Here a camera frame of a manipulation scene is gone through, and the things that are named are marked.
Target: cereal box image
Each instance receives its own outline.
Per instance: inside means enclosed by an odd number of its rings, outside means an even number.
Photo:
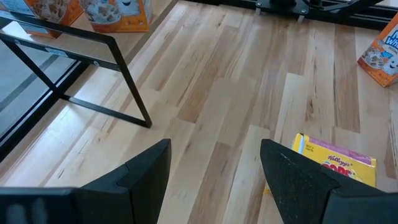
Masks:
[[[358,59],[358,64],[383,87],[398,82],[398,14]]]
[[[305,134],[297,134],[292,149],[340,174],[376,186],[376,159],[331,145]]]
[[[144,32],[152,19],[150,0],[80,0],[97,32]]]
[[[18,12],[49,22],[70,26],[82,13],[78,0],[0,0],[10,12]],[[29,34],[57,38],[61,33],[20,24]]]

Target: metal bracket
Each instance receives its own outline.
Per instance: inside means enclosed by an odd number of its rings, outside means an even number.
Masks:
[[[296,1],[296,4],[290,7],[271,3],[271,0],[257,0],[256,7],[266,12],[277,12],[281,14],[294,14],[305,16],[308,14],[310,7],[303,1]]]

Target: black machine base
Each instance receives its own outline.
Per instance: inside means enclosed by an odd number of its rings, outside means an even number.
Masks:
[[[398,8],[379,6],[382,0],[189,0],[212,5],[229,5],[283,16],[304,16],[306,19],[347,26],[383,30],[398,13]]]

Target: cereal box on shelf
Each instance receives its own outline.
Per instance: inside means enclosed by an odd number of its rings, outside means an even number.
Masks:
[[[292,149],[340,174],[376,186],[376,159],[372,157],[300,133],[296,135]]]
[[[97,32],[144,32],[152,19],[151,0],[80,0]]]
[[[82,13],[78,0],[0,0],[10,12],[70,26]],[[57,38],[61,33],[20,23],[29,34]]]
[[[362,54],[358,64],[383,87],[398,82],[398,14]]]

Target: black metal frame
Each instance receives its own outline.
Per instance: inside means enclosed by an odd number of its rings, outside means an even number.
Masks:
[[[41,21],[39,19],[33,17],[27,17],[23,14],[13,13],[13,12],[2,12],[0,11],[0,24],[4,26],[12,21],[17,21],[25,24],[30,24],[33,26],[43,27],[45,29],[51,29],[57,32],[61,32],[63,34],[68,34],[72,36],[76,36],[83,39],[92,40],[95,42],[100,42],[106,44],[112,53],[114,58],[113,62],[107,62],[104,60],[99,60],[97,58],[92,58],[86,55],[80,55],[73,52],[69,52],[64,49],[57,49],[52,46],[47,46],[35,42],[29,42],[24,39],[20,39],[18,37],[13,37],[10,35],[0,33],[0,40],[2,40],[8,48],[10,48],[49,88],[50,90],[46,92],[42,97],[40,97],[39,101],[37,101],[33,107],[22,116],[20,120],[10,129],[4,136],[0,136],[0,161],[3,160],[9,152],[11,152],[12,148],[24,137],[25,134],[32,129],[32,127],[39,121],[39,119],[51,108],[51,106],[58,100],[63,99],[67,100],[76,105],[83,106],[85,108],[104,113],[110,116],[114,116],[115,118],[119,118],[130,123],[138,124],[145,128],[150,128],[152,126],[152,120],[146,110],[144,102],[138,92],[137,86],[134,83],[134,80],[131,77],[130,71],[124,61],[124,57],[120,52],[118,44],[115,39],[111,36],[98,34],[95,32],[90,32],[87,30],[76,29],[73,27],[63,26],[60,24],[54,24],[47,21]],[[34,49],[42,50],[44,52],[48,52],[47,49],[51,50],[60,50],[66,54],[67,57],[75,59],[78,62],[78,66],[73,64],[74,71],[65,72],[62,77],[59,79],[61,82],[53,83],[43,71],[26,55],[17,44],[21,44],[27,47],[31,47]],[[111,110],[105,108],[100,105],[95,105],[93,103],[80,100],[73,96],[68,96],[65,94],[67,88],[69,88],[73,82],[84,72],[84,70],[88,67],[89,64],[93,64],[99,67],[108,68],[111,70],[115,70],[117,72],[121,72],[124,80],[129,87],[130,92],[132,93],[138,108],[144,118],[144,120],[135,118],[133,116],[129,116],[124,113],[120,113],[115,110]],[[63,78],[68,79],[68,82],[65,82],[63,85]]]
[[[319,0],[188,0],[212,5],[229,5],[284,16],[304,16],[324,22],[383,30],[398,13],[398,8],[375,5],[382,0],[322,0],[322,6],[309,7],[305,2]]]

